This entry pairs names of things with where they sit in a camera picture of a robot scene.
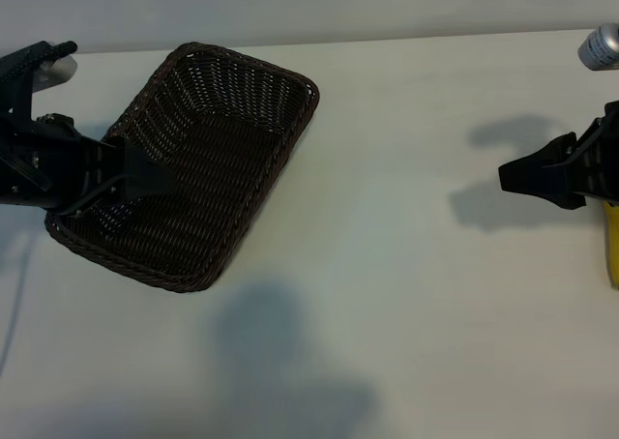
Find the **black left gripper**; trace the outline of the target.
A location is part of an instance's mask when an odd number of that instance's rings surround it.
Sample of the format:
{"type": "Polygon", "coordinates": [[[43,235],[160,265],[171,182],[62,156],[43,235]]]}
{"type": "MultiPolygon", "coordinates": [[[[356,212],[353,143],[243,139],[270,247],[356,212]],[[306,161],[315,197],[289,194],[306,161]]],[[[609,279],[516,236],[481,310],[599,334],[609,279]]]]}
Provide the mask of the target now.
{"type": "Polygon", "coordinates": [[[148,191],[173,191],[170,168],[121,136],[95,140],[82,136],[66,158],[54,161],[57,200],[44,209],[52,214],[85,213],[95,206],[134,201],[148,191]],[[121,181],[125,187],[120,189],[121,181]]]}

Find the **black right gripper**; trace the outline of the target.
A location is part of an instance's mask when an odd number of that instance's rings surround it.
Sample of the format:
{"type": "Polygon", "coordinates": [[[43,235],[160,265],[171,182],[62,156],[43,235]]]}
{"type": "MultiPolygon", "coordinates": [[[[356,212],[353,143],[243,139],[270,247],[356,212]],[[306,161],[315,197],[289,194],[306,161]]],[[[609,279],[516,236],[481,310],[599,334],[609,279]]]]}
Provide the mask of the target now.
{"type": "Polygon", "coordinates": [[[584,196],[605,201],[618,200],[618,101],[604,106],[576,141],[576,134],[557,136],[542,149],[498,168],[501,189],[538,197],[564,210],[586,205],[584,196]],[[550,166],[569,158],[570,187],[562,172],[550,166]]]}

